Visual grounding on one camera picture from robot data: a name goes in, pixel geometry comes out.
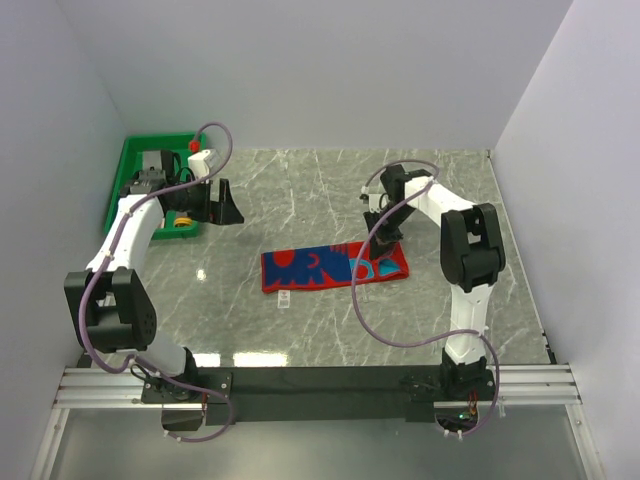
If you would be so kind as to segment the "aluminium rail frame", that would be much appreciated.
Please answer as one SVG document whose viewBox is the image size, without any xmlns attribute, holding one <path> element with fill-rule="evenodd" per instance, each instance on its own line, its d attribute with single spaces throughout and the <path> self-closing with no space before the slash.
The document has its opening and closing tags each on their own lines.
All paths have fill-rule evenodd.
<svg viewBox="0 0 640 480">
<path fill-rule="evenodd" d="M 582 399 L 567 365 L 468 367 L 202 367 L 196 391 L 175 387 L 148 368 L 109 374 L 68 368 L 31 476 L 50 477 L 69 414 L 74 409 L 158 408 L 184 423 L 404 419 L 427 422 L 453 409 L 488 406 L 504 415 L 511 406 L 565 407 L 589 479 L 605 476 L 586 424 Z"/>
</svg>

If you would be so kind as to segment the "red and blue towel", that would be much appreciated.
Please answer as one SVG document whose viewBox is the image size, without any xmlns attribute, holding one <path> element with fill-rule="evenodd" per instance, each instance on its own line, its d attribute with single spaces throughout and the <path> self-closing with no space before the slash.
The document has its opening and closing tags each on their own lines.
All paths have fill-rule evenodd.
<svg viewBox="0 0 640 480">
<path fill-rule="evenodd" d="M 350 242 L 262 253 L 262 292 L 349 287 L 361 247 L 362 242 Z M 357 267 L 356 284 L 404 280 L 409 274 L 409 265 L 400 245 L 391 254 L 376 260 L 369 258 L 369 248 L 366 248 Z"/>
</svg>

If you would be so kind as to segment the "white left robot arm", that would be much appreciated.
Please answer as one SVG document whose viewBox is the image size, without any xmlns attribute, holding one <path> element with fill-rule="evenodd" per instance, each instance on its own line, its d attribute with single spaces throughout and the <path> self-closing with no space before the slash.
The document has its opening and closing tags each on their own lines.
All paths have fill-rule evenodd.
<svg viewBox="0 0 640 480">
<path fill-rule="evenodd" d="M 160 164 L 136 172 L 119 192 L 117 213 L 96 256 L 84 270 L 69 273 L 64 293 L 79 343 L 108 373 L 139 365 L 165 380 L 176 400 L 194 399 L 201 388 L 192 353 L 159 333 L 155 308 L 138 271 L 154 232 L 169 211 L 198 223 L 241 224 L 228 180 L 211 197 L 211 179 L 229 161 L 211 149 L 190 145 L 186 170 L 161 150 Z"/>
</svg>

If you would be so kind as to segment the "orange and grey towel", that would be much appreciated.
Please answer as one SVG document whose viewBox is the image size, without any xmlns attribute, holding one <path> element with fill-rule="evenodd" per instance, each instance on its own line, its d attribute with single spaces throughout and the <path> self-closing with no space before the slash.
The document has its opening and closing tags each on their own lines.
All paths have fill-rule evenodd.
<svg viewBox="0 0 640 480">
<path fill-rule="evenodd" d="M 176 229 L 185 229 L 191 228 L 194 224 L 195 221 L 188 217 L 186 214 L 177 213 L 173 220 L 172 226 Z"/>
</svg>

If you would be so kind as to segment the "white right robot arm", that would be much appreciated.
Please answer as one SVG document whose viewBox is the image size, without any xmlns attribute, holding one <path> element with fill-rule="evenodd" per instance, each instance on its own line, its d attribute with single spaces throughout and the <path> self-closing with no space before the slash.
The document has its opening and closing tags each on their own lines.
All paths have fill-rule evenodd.
<svg viewBox="0 0 640 480">
<path fill-rule="evenodd" d="M 496 208 L 441 185 L 431 162 L 414 171 L 404 165 L 394 161 L 375 172 L 383 193 L 372 194 L 362 186 L 368 237 L 358 254 L 379 260 L 391 253 L 403 238 L 401 224 L 415 212 L 439 228 L 439 262 L 451 287 L 451 311 L 449 330 L 439 337 L 445 345 L 437 388 L 451 399 L 497 395 L 499 368 L 487 365 L 497 354 L 486 334 L 489 299 L 506 266 Z"/>
</svg>

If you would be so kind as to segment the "green plastic tray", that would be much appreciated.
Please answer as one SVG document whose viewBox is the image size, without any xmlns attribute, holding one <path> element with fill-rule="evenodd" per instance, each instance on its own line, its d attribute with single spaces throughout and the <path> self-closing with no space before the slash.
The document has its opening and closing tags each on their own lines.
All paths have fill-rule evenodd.
<svg viewBox="0 0 640 480">
<path fill-rule="evenodd" d="M 134 135 L 128 137 L 120 157 L 112 198 L 107 212 L 104 232 L 112 233 L 127 218 L 126 210 L 132 208 L 135 215 L 127 219 L 131 227 L 143 214 L 159 214 L 159 227 L 153 233 L 154 240 L 193 238 L 198 235 L 200 222 L 191 228 L 176 229 L 172 226 L 177 213 L 162 207 L 160 192 L 172 186 L 193 181 L 188 168 L 189 142 L 192 132 L 174 134 Z"/>
</svg>

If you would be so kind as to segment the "black base beam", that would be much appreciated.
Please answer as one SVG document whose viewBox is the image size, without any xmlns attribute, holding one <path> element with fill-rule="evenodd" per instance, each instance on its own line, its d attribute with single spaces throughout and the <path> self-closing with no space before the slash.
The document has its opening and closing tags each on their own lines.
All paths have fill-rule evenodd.
<svg viewBox="0 0 640 480">
<path fill-rule="evenodd" d="M 433 423 L 438 403 L 490 401 L 473 393 L 451 399 L 438 390 L 440 366 L 218 367 L 201 368 L 196 385 L 221 398 L 177 389 L 151 379 L 144 405 L 169 409 L 202 406 L 207 426 L 236 422 L 403 419 Z"/>
</svg>

